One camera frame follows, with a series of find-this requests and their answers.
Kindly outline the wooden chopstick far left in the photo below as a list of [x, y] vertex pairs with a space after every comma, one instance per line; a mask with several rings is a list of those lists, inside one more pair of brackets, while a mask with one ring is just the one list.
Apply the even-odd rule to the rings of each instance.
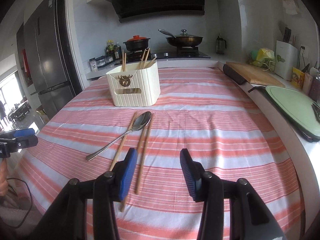
[[[137, 112], [133, 115], [132, 120], [131, 120], [131, 122], [130, 122], [129, 127], [128, 127], [127, 130], [129, 130], [129, 129], [132, 128], [133, 123], [135, 122], [136, 117], [137, 117]], [[118, 149], [117, 149], [117, 151], [116, 151], [116, 154], [115, 154], [115, 156], [114, 156], [114, 159], [112, 160], [112, 163], [111, 163], [111, 166], [110, 166], [110, 168], [109, 168], [109, 171], [112, 171], [112, 170], [113, 170], [116, 162], [118, 161], [119, 155], [120, 155], [120, 153], [121, 153], [121, 151], [122, 151], [122, 149], [123, 149], [123, 146], [124, 146], [124, 144], [125, 144], [126, 138], [127, 138], [127, 135], [124, 135], [123, 138], [122, 138], [122, 140], [121, 140], [121, 143], [120, 143], [120, 145], [119, 145], [119, 147], [118, 147]]]

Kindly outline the wooden chopstick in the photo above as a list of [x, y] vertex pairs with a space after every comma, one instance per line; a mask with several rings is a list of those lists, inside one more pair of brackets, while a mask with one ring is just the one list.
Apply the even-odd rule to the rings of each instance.
[[129, 193], [132, 177], [135, 171], [136, 163], [137, 163], [137, 156], [139, 150], [142, 148], [142, 143], [144, 140], [144, 134], [146, 132], [146, 128], [144, 127], [142, 130], [142, 133], [140, 135], [139, 143], [137, 148], [134, 149], [129, 149], [129, 159], [128, 161], [125, 161], [126, 167], [125, 171], [123, 174], [123, 177], [121, 178], [121, 185], [120, 185], [120, 196], [121, 196], [121, 207], [120, 211], [124, 212], [125, 210], [125, 205], [126, 205], [126, 200], [127, 200], [127, 195]]
[[150, 138], [150, 133], [151, 133], [151, 129], [152, 129], [152, 124], [153, 124], [154, 118], [155, 118], [155, 114], [152, 113], [151, 120], [150, 120], [149, 125], [148, 125], [148, 130], [146, 132], [145, 144], [144, 144], [142, 157], [141, 157], [140, 170], [139, 170], [139, 175], [138, 175], [137, 185], [136, 185], [136, 191], [135, 191], [135, 193], [137, 195], [140, 194], [140, 186], [141, 186], [141, 182], [142, 182], [142, 175], [143, 175], [143, 170], [144, 170], [146, 152], [147, 152], [148, 145], [149, 145], [149, 138]]
[[[131, 122], [130, 122], [129, 127], [128, 127], [127, 130], [129, 130], [129, 129], [132, 128], [133, 123], [135, 122], [136, 117], [137, 117], [137, 112], [133, 115], [132, 120], [131, 120]], [[110, 166], [110, 168], [109, 168], [109, 171], [112, 171], [112, 170], [113, 170], [116, 162], [118, 161], [119, 155], [120, 155], [120, 153], [121, 153], [121, 151], [122, 151], [122, 149], [123, 149], [123, 146], [124, 146], [124, 144], [125, 144], [126, 138], [127, 138], [127, 135], [124, 135], [123, 138], [122, 138], [122, 140], [121, 140], [121, 143], [120, 143], [120, 145], [119, 145], [119, 147], [118, 147], [118, 149], [117, 149], [117, 151], [116, 151], [116, 154], [115, 154], [115, 156], [114, 156], [114, 159], [112, 160], [112, 163], [111, 163], [111, 166]]]

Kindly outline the silver metal spoon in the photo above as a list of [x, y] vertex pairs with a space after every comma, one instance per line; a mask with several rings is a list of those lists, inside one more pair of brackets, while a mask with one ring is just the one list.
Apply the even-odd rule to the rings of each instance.
[[113, 144], [115, 144], [118, 140], [120, 140], [121, 138], [125, 137], [126, 135], [132, 133], [132, 132], [136, 132], [136, 131], [140, 131], [141, 129], [143, 129], [151, 120], [151, 112], [147, 111], [144, 112], [143, 114], [141, 114], [140, 116], [138, 116], [133, 124], [132, 127], [129, 128], [125, 133], [123, 133], [122, 135], [120, 135], [119, 137], [117, 137], [116, 139], [114, 139], [112, 142], [110, 142], [108, 145], [106, 145], [105, 147], [101, 148], [100, 150], [89, 154], [88, 156], [85, 157], [85, 159], [87, 161], [91, 161], [92, 159], [94, 159], [96, 156], [98, 156], [99, 154], [101, 154], [102, 152], [104, 152], [106, 149], [108, 149], [109, 147], [111, 147]]

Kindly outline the pink striped tablecloth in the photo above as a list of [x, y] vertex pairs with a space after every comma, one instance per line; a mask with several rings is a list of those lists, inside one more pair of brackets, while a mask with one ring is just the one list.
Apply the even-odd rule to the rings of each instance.
[[[131, 189], [117, 212], [121, 239], [195, 239], [202, 204], [189, 196], [180, 150], [222, 179], [247, 179], [288, 239], [300, 237], [304, 204], [292, 160], [266, 116], [217, 68], [159, 70], [161, 94], [143, 166], [140, 192]], [[141, 108], [113, 104], [101, 78], [70, 101], [40, 131], [36, 147], [23, 151], [14, 174], [25, 180], [44, 212], [71, 178], [87, 181], [107, 171], [112, 146], [92, 161], [86, 155], [128, 128]]]

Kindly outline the cream ribbed utensil holder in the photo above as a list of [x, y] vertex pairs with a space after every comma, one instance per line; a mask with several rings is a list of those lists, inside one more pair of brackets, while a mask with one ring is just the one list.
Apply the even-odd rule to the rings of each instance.
[[117, 107], [149, 107], [158, 100], [161, 89], [155, 61], [149, 68], [139, 69], [139, 62], [117, 66], [106, 73], [112, 100]]

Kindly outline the black rolled mat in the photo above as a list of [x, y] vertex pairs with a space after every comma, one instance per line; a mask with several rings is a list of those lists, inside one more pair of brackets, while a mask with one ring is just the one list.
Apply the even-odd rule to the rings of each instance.
[[237, 73], [233, 68], [231, 68], [227, 64], [223, 65], [223, 72], [226, 76], [228, 76], [230, 79], [232, 79], [235, 83], [237, 83], [240, 86], [247, 82], [247, 80], [244, 77], [242, 77], [239, 73]]

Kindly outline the chopstick in holder right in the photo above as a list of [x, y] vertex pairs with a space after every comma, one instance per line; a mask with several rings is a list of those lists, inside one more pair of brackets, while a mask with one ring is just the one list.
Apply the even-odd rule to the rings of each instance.
[[154, 57], [144, 68], [149, 68], [150, 66], [152, 66], [154, 64], [154, 62], [156, 61], [157, 57]]

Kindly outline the black spice rack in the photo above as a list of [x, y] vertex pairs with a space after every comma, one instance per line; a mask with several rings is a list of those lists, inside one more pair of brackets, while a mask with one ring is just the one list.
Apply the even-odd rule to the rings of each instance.
[[95, 57], [91, 58], [89, 60], [89, 65], [90, 65], [91, 71], [95, 72], [99, 68], [106, 67], [113, 62], [114, 62], [113, 56], [111, 54], [107, 54], [107, 55], [102, 55], [98, 58], [95, 58]]

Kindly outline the wooden cutting board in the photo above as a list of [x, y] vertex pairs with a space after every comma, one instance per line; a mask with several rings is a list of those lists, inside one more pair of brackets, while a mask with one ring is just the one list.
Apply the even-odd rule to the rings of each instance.
[[249, 64], [228, 61], [226, 62], [226, 64], [251, 84], [285, 87], [284, 84], [268, 74], [268, 72], [263, 71], [258, 67]]

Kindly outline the chopstick in holder left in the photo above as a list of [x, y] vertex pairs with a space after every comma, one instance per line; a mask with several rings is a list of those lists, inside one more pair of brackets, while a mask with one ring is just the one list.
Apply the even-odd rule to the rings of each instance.
[[126, 53], [122, 50], [122, 72], [126, 71]]

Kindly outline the black gas stove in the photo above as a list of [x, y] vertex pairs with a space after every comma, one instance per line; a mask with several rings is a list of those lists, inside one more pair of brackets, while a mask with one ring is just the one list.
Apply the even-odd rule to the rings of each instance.
[[[140, 62], [144, 51], [137, 51], [134, 53], [128, 53], [126, 56], [126, 63]], [[210, 56], [200, 52], [198, 47], [178, 48], [175, 47], [171, 51], [158, 51], [152, 53], [150, 51], [148, 61], [151, 61], [154, 57], [157, 60], [160, 59], [210, 59]]]

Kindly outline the condiment bottles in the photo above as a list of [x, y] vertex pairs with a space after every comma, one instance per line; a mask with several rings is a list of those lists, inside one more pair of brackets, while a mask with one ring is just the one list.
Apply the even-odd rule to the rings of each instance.
[[114, 43], [113, 40], [108, 40], [106, 52], [107, 54], [111, 54], [114, 60], [119, 60], [121, 58], [121, 46], [119, 42]]

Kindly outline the green cutting board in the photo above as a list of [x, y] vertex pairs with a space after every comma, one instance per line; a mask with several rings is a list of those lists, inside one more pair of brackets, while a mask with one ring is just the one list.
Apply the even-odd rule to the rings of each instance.
[[315, 118], [311, 106], [315, 102], [311, 98], [299, 91], [277, 86], [266, 86], [265, 93], [307, 141], [319, 141], [319, 122]]

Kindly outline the yellow green plastic bag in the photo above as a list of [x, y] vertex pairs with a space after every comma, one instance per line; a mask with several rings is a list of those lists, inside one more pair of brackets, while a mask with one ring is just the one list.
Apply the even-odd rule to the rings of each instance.
[[249, 64], [256, 67], [272, 67], [275, 66], [277, 62], [284, 63], [285, 59], [280, 55], [276, 55], [273, 50], [268, 48], [252, 50], [249, 56]]

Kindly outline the yellow seasoning packet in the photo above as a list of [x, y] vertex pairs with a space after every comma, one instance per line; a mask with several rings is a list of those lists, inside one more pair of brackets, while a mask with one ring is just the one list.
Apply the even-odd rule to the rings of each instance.
[[295, 87], [300, 88], [300, 89], [303, 88], [304, 77], [305, 77], [305, 74], [301, 70], [299, 70], [297, 68], [292, 68], [291, 83]]

